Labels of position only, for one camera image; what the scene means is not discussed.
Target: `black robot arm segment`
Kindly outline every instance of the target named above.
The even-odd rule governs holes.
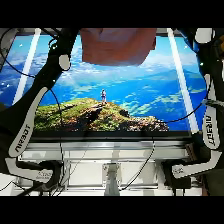
[[[79,32],[78,28],[62,29],[57,42],[50,48],[47,62],[36,75],[32,87],[10,108],[0,112],[0,172],[29,180],[54,182],[61,173],[61,163],[43,164],[17,160],[23,153],[34,128],[36,109],[63,71],[70,67],[71,51]]]
[[[212,28],[197,28],[194,32],[180,28],[179,31],[196,53],[200,73],[209,91],[207,99],[203,101],[207,108],[202,131],[203,141],[211,149],[211,159],[207,163],[173,166],[172,172],[176,178],[198,175],[214,168],[223,168],[224,165],[224,29],[222,32],[219,30],[218,35]]]

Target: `person standing on cliff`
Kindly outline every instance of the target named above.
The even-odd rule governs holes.
[[[101,97],[102,97],[102,104],[106,104],[106,91],[104,89],[102,89],[101,92]]]

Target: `landscape image on screen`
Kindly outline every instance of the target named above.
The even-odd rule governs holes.
[[[8,54],[9,62],[23,70],[33,35],[17,36]],[[36,75],[46,63],[51,37],[40,35],[29,74]],[[195,108],[206,95],[195,53],[182,37],[175,37],[187,89]],[[10,107],[21,75],[7,63],[0,73],[0,102]],[[25,94],[33,79],[25,80]],[[35,116],[35,131],[189,131],[188,119],[159,123],[187,115],[168,37],[157,36],[156,49],[140,66],[100,66],[82,62],[82,42],[77,37],[71,68],[53,87],[62,111],[48,91]],[[195,113],[199,129],[205,107]]]

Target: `rock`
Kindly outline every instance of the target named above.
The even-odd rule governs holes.
[[[130,115],[129,115],[129,113],[128,113],[127,110],[124,110],[124,109],[123,110],[120,110],[119,113],[120,113],[120,115],[122,115],[124,117],[130,118]]]

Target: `computer screen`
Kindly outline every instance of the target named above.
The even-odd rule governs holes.
[[[7,56],[20,71],[33,38],[34,35],[16,36]],[[157,36],[155,50],[140,66],[101,66],[82,62],[82,41],[78,35],[71,68],[62,73],[53,87],[63,126],[56,100],[48,91],[37,109],[33,136],[54,137],[59,132],[74,137],[83,133],[100,133],[104,137],[143,133],[169,136],[178,132],[189,134],[192,128],[201,130],[204,106],[189,118],[162,123],[186,116],[206,95],[195,53],[182,37],[174,37],[174,44],[170,38]],[[51,39],[49,35],[40,35],[29,74],[36,75],[46,63]],[[0,73],[0,102],[5,107],[12,106],[17,92],[25,94],[32,83],[32,78],[22,77],[5,63]]]

